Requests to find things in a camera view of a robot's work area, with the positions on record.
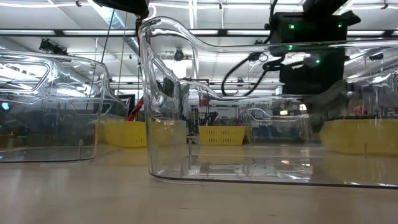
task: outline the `yellow plastic crate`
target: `yellow plastic crate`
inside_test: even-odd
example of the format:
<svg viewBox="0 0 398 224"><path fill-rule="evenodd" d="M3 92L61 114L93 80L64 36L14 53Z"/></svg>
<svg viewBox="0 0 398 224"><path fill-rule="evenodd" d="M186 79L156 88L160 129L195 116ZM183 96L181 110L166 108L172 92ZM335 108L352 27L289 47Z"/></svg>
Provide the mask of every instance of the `yellow plastic crate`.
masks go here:
<svg viewBox="0 0 398 224"><path fill-rule="evenodd" d="M329 151L346 154L398 155L396 119L327 121L319 133Z"/></svg>
<svg viewBox="0 0 398 224"><path fill-rule="evenodd" d="M106 143L120 147L146 147L145 122L108 121L103 123Z"/></svg>
<svg viewBox="0 0 398 224"><path fill-rule="evenodd" d="M240 146L245 129L245 126L199 126L199 141L202 145Z"/></svg>

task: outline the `clear plastic container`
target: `clear plastic container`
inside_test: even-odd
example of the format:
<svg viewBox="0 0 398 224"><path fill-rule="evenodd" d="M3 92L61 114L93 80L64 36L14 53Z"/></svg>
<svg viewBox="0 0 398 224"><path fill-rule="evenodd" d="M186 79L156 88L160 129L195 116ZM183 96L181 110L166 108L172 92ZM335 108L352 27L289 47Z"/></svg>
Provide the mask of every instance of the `clear plastic container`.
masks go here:
<svg viewBox="0 0 398 224"><path fill-rule="evenodd" d="M167 17L139 36L152 175L398 184L396 40L218 47Z"/></svg>
<svg viewBox="0 0 398 224"><path fill-rule="evenodd" d="M0 102L0 162L94 158L127 117L106 67L78 57L0 51Z"/></svg>

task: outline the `duct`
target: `duct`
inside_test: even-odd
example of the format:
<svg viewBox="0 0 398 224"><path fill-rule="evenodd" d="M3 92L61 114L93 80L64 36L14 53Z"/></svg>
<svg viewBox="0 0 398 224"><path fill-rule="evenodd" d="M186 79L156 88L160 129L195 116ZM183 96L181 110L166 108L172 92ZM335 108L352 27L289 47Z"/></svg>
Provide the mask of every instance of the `duct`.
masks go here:
<svg viewBox="0 0 398 224"><path fill-rule="evenodd" d="M91 6L93 6L93 9L105 20L105 22L109 25L112 19L112 12L113 9L110 9L108 7L101 7L97 5L93 0L87 0ZM112 24L111 24L111 29L125 29L126 25L121 19L121 17L118 15L118 13L115 11ZM134 52L135 55L138 55L138 43L134 38L132 37L122 37L124 42L130 47L130 49Z"/></svg>

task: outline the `wooden floor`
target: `wooden floor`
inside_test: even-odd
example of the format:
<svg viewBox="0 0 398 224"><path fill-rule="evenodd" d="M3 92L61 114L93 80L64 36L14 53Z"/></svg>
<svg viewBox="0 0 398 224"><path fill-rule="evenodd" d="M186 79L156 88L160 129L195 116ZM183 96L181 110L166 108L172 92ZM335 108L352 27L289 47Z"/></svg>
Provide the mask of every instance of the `wooden floor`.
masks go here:
<svg viewBox="0 0 398 224"><path fill-rule="evenodd" d="M151 177L146 163L136 149L0 164L0 223L397 223L396 190L174 183Z"/></svg>

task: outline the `ceiling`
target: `ceiling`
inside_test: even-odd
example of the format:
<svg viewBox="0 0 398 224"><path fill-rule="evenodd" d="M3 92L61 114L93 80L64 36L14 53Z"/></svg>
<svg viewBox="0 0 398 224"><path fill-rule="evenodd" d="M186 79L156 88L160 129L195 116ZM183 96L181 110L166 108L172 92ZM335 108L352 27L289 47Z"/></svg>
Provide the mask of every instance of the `ceiling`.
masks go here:
<svg viewBox="0 0 398 224"><path fill-rule="evenodd" d="M108 29L108 23L101 12L90 5L87 0L81 0L82 7L74 6L76 0L0 0L0 29ZM301 11L304 0L279 0L277 11ZM389 7L381 9L383 0L350 1L343 11L352 9L362 21L349 29L356 30L395 30L398 28L398 0L386 0ZM72 4L72 6L48 7L49 5ZM269 18L270 1L267 0L152 0L150 16L167 16L178 20L188 29L263 29ZM135 28L136 17L121 11L116 14L128 29ZM101 55L106 44L106 54L103 62L108 67L114 80L137 80L137 57L131 48L120 37L110 37L106 43L105 37L46 37L52 42L66 47L72 55L101 61ZM199 37L211 45L249 45L258 37ZM11 50L40 52L41 37L0 36L0 47ZM178 38L159 39L153 43L153 48L160 55L167 55L181 47L186 51L190 44ZM208 78L215 82L221 81L224 74L238 63L242 55L215 55L200 57L197 78ZM185 62L186 75L192 76L192 61ZM236 78L245 81L256 81L261 73L260 68L245 65L236 72ZM265 82L277 82L277 74L268 74Z"/></svg>

